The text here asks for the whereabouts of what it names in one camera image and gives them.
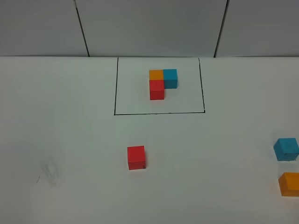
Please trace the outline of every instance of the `white table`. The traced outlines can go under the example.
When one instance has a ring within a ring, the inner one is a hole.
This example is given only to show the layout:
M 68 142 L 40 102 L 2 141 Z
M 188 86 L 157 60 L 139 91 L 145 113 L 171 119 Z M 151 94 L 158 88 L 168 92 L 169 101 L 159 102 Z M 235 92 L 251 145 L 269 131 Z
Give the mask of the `white table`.
M 206 113 L 114 116 L 117 58 L 0 58 L 0 222 L 298 223 L 272 148 L 299 139 L 298 62 L 202 58 Z

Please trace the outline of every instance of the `white surface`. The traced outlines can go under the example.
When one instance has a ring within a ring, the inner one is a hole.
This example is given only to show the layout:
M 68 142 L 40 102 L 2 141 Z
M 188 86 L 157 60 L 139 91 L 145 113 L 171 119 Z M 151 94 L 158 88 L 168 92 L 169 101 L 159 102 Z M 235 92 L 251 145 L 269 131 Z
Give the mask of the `white surface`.
M 87 56 L 73 0 L 0 1 L 0 56 Z
M 0 222 L 297 224 L 272 146 L 299 138 L 298 62 L 200 59 L 206 113 L 114 116 L 116 58 L 0 58 Z
M 230 0 L 217 57 L 298 56 L 298 0 Z
M 76 0 L 91 56 L 213 57 L 225 0 Z
M 178 88 L 150 100 L 149 70 L 177 69 Z M 198 58 L 119 58 L 115 114 L 204 112 Z

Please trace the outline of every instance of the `white wall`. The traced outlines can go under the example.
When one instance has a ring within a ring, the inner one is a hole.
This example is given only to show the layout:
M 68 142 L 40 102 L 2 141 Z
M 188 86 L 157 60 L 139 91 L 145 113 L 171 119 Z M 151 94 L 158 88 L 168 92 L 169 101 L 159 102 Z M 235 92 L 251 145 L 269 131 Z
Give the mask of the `white wall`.
M 299 56 L 298 0 L 231 0 L 216 56 Z
M 91 56 L 214 56 L 225 0 L 77 0 Z
M 0 56 L 87 56 L 73 0 L 0 1 Z

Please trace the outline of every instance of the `black line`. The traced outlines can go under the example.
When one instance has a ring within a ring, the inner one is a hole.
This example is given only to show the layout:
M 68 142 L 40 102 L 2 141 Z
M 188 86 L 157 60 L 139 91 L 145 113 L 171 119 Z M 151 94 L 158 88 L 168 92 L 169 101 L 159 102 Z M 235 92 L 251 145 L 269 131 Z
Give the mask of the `black line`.
M 151 114 L 188 114 L 188 113 L 206 113 L 206 112 L 176 112 L 176 113 L 120 113 L 115 114 L 118 115 L 151 115 Z
M 204 89 L 202 88 L 201 69 L 200 69 L 200 60 L 199 60 L 199 58 L 198 58 L 198 62 L 199 62 L 199 75 L 200 75 L 200 84 L 201 84 L 202 102 L 203 102 L 203 104 L 204 104 L 204 112 L 206 112 L 206 108 L 205 108 L 205 100 L 204 100 Z
M 229 4 L 229 0 L 226 1 L 226 6 L 225 6 L 223 18 L 222 18 L 222 23 L 221 23 L 221 27 L 220 27 L 220 31 L 219 31 L 219 36 L 218 36 L 218 40 L 217 40 L 217 44 L 216 44 L 216 49 L 215 49 L 214 57 L 216 57 L 216 55 L 217 55 L 219 41 L 220 41 L 220 38 L 221 38 L 221 34 L 222 34 L 222 30 L 223 30 L 223 25 L 224 25 L 225 18 L 226 18 L 226 13 L 228 11 L 228 4 Z
M 116 111 L 117 78 L 118 78 L 118 58 L 117 58 L 117 67 L 116 67 L 116 84 L 115 84 L 114 115 L 115 115 L 115 111 Z
M 198 58 L 198 62 L 199 62 L 199 76 L 200 76 L 200 86 L 201 86 L 201 95 L 202 95 L 202 102 L 203 102 L 203 106 L 204 106 L 204 111 L 203 111 L 203 112 L 120 113 L 120 114 L 116 114 L 116 96 L 117 96 L 117 79 L 118 79 L 118 59 L 119 59 L 119 58 L 117 58 L 117 69 L 116 69 L 114 115 L 151 115 L 151 114 L 189 114 L 189 113 L 206 113 L 206 109 L 205 109 L 205 101 L 204 101 L 204 91 L 203 91 L 203 88 L 202 88 L 202 78 L 201 78 L 200 60 L 199 60 L 199 58 Z
M 88 47 L 87 47 L 87 44 L 86 44 L 86 39 L 85 39 L 84 31 L 83 31 L 83 28 L 82 28 L 82 23 L 81 23 L 81 19 L 80 19 L 79 11 L 78 11 L 78 8 L 77 8 L 76 0 L 74 0 L 74 3 L 75 3 L 75 7 L 76 7 L 76 11 L 77 11 L 77 15 L 78 15 L 78 19 L 79 19 L 79 23 L 80 23 L 81 32 L 82 32 L 82 35 L 83 35 L 83 39 L 84 39 L 84 43 L 85 43 L 85 47 L 86 47 L 86 51 L 87 51 L 87 54 L 88 54 L 88 56 L 89 56 L 89 51 L 88 51 Z

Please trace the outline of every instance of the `stacked cubes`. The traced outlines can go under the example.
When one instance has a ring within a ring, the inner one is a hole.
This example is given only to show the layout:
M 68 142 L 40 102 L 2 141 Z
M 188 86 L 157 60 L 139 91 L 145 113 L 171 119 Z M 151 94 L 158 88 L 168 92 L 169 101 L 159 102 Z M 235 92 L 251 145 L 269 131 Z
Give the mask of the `stacked cubes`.
M 164 99 L 165 89 L 178 87 L 178 74 L 176 69 L 149 70 L 150 100 Z
M 299 155 L 295 138 L 278 139 L 274 151 L 278 161 L 292 161 Z M 278 182 L 282 196 L 299 196 L 299 173 L 284 173 Z

